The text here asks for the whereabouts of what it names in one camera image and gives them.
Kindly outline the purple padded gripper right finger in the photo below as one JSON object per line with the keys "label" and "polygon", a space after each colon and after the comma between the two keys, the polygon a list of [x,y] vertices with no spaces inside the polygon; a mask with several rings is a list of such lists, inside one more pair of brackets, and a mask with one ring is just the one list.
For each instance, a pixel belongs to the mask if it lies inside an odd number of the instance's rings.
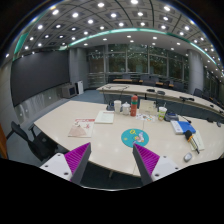
{"label": "purple padded gripper right finger", "polygon": [[138,144],[133,145],[133,156],[143,185],[152,183],[179,170],[179,167],[167,156],[159,156]]}

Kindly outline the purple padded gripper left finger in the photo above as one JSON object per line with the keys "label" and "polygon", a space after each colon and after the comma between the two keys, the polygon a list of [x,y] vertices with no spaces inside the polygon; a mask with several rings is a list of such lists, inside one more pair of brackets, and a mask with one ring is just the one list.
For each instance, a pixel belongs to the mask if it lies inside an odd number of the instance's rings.
{"label": "purple padded gripper left finger", "polygon": [[55,154],[41,169],[79,185],[90,154],[91,144],[86,143],[66,154]]}

